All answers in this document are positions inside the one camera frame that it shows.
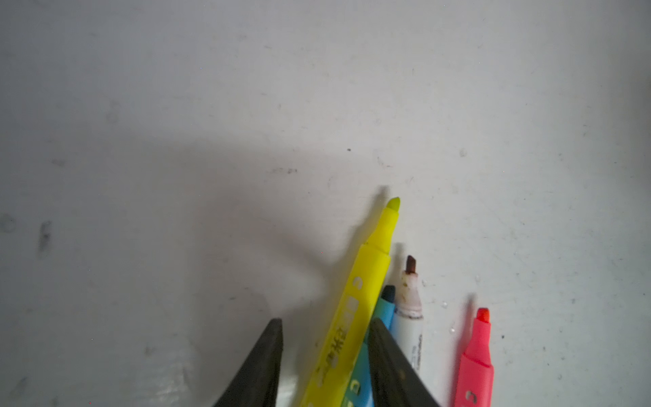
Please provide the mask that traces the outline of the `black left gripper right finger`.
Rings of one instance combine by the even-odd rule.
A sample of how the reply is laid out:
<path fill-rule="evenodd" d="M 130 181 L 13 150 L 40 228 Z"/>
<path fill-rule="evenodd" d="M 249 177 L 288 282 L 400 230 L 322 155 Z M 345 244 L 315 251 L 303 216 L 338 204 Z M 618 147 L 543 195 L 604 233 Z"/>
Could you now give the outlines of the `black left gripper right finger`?
<path fill-rule="evenodd" d="M 369 325 L 368 354 L 375 406 L 440 406 L 378 318 Z"/>

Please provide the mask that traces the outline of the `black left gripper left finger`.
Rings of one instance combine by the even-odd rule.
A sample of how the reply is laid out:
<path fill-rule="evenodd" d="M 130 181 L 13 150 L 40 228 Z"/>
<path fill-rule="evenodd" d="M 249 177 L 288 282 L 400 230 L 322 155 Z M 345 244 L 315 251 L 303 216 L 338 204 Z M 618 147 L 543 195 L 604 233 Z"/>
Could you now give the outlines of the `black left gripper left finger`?
<path fill-rule="evenodd" d="M 283 352 L 282 319 L 271 319 L 214 407 L 274 407 Z"/>

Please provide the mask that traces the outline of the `yellow highlighter pen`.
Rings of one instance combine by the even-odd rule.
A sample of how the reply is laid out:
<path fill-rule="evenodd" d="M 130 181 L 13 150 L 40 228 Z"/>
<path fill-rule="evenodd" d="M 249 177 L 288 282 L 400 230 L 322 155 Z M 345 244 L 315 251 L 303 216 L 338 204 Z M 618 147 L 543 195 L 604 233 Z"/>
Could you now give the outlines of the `yellow highlighter pen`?
<path fill-rule="evenodd" d="M 391 198 L 375 229 L 359 247 L 301 399 L 302 406 L 342 403 L 388 273 L 400 206 L 400 198 Z"/>

